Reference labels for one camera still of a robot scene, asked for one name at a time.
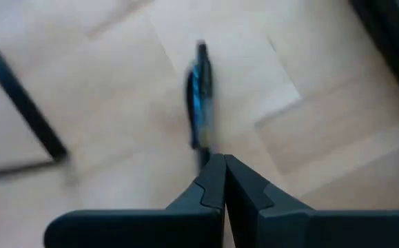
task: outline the wooden floor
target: wooden floor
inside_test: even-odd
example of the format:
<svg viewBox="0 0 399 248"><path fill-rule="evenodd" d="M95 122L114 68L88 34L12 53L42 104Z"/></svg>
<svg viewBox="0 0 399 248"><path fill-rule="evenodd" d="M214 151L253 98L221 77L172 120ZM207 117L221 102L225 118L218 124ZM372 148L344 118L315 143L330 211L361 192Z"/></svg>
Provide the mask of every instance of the wooden floor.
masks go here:
<svg viewBox="0 0 399 248"><path fill-rule="evenodd" d="M198 39L222 153L316 209L399 209L399 87L347 0L0 0L0 50L72 154L0 180L0 248L41 247L73 209L165 207L191 183ZM46 157L0 89L0 165Z"/></svg>

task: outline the black object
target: black object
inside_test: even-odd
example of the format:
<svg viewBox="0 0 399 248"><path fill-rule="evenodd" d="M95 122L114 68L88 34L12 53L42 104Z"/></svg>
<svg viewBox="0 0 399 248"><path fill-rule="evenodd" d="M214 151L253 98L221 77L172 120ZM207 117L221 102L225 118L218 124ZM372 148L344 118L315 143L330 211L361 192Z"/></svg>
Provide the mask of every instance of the black object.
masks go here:
<svg viewBox="0 0 399 248"><path fill-rule="evenodd" d="M399 80L399 0L350 0Z"/></svg>
<svg viewBox="0 0 399 248"><path fill-rule="evenodd" d="M71 212L49 225L45 247L222 247L224 200L238 248L399 248L399 211L313 210L221 154L167 209Z"/></svg>
<svg viewBox="0 0 399 248"><path fill-rule="evenodd" d="M41 161L38 163L0 169L0 176L38 169L38 166L55 166L56 163L64 161L68 157L67 149L55 134L54 130L49 126L48 122L31 100L28 93L23 89L20 82L17 80L16 76L1 55L0 86L9 96L12 103L14 103L19 113L23 116L31 130L35 133L54 161L54 163L51 163L50 161Z"/></svg>
<svg viewBox="0 0 399 248"><path fill-rule="evenodd" d="M196 62L189 71L186 82L187 111L192 131L192 148L197 151L198 164L203 168L212 152L214 141L214 104L212 66L208 58L207 46L197 45Z"/></svg>

